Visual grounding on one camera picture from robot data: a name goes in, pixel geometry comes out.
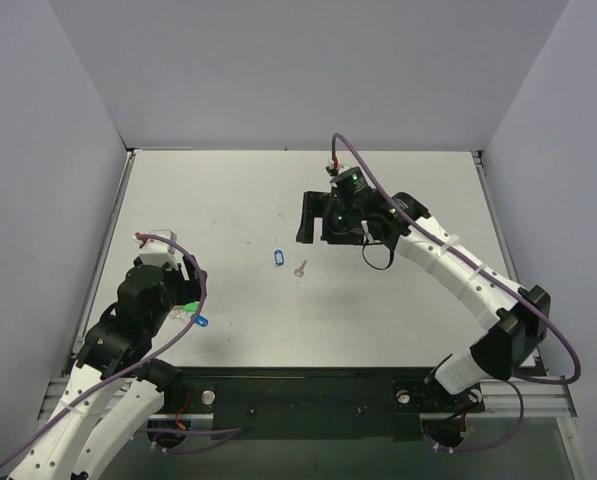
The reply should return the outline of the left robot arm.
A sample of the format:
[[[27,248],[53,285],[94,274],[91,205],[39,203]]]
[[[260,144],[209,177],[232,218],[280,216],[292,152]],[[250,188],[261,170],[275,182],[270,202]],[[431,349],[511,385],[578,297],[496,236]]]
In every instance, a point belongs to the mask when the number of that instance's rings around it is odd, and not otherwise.
[[[184,397],[179,368],[160,359],[191,328],[195,315],[162,346],[174,310],[203,307],[206,273],[181,246],[150,236],[117,288],[116,299],[86,333],[69,381],[47,423],[27,442],[12,479],[97,479],[158,409]]]

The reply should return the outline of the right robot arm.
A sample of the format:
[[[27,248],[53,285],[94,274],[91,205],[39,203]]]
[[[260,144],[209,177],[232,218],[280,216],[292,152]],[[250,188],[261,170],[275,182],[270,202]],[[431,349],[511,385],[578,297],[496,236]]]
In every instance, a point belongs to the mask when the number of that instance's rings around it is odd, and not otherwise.
[[[385,199],[368,185],[358,167],[333,177],[328,192],[303,195],[299,243],[311,244],[314,222],[322,221],[321,240],[331,245],[382,245],[425,270],[454,295],[485,333],[465,352],[452,354],[426,379],[427,402],[446,409],[481,380],[509,379],[545,339],[549,294],[526,289],[498,275],[447,232],[411,195]]]

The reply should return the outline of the silver key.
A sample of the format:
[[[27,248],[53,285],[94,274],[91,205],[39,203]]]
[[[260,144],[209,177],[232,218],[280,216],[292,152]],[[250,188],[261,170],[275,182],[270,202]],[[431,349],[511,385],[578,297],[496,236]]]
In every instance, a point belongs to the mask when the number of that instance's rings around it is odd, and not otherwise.
[[[306,264],[307,264],[307,261],[303,260],[301,262],[301,264],[299,265],[299,267],[294,270],[294,275],[297,277],[302,277],[304,275],[304,269],[305,269]]]

